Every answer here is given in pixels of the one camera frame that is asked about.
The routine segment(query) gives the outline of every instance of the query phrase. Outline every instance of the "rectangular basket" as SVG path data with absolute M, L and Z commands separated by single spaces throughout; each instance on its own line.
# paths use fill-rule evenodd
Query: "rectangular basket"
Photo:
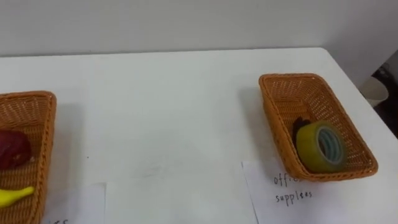
M 266 74 L 259 79 L 264 111 L 286 171 L 310 181 L 348 180 L 377 172 L 378 164 L 342 105 L 323 78 L 312 73 Z M 325 120 L 343 136 L 348 158 L 341 172 L 311 173 L 302 164 L 292 142 L 293 122 Z
M 57 100 L 47 91 L 0 95 L 0 129 L 25 133 L 33 159 L 16 169 L 0 171 L 0 189 L 34 186 L 33 195 L 0 208 L 1 224 L 40 224 L 47 192 Z

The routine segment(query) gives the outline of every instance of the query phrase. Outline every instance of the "trash bin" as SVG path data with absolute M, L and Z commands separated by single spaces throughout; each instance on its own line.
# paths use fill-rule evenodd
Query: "trash bin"
M 374 77 L 370 77 L 365 83 L 363 83 L 359 88 L 359 91 L 372 107 L 377 106 L 389 96 L 386 86 Z

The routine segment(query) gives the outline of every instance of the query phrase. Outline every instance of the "yellow banana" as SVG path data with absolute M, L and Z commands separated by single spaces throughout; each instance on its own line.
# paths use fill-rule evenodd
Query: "yellow banana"
M 0 208 L 8 207 L 14 202 L 28 195 L 33 194 L 34 187 L 27 187 L 22 190 L 1 190 L 0 189 Z

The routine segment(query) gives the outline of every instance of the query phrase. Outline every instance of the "packing tape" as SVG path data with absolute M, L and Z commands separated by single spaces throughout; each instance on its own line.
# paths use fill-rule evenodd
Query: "packing tape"
M 338 172 L 347 159 L 340 132 L 327 121 L 317 121 L 297 132 L 297 152 L 307 169 L 315 173 Z

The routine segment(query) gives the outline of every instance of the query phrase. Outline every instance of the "dark object in basket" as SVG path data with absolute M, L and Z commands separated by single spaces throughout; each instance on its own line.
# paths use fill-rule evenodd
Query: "dark object in basket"
M 303 119 L 301 116 L 293 122 L 292 141 L 295 148 L 297 148 L 297 132 L 300 128 L 308 124 L 311 124 L 311 121 L 309 119 Z
M 23 165 L 32 156 L 26 134 L 20 131 L 0 131 L 0 169 L 12 169 Z

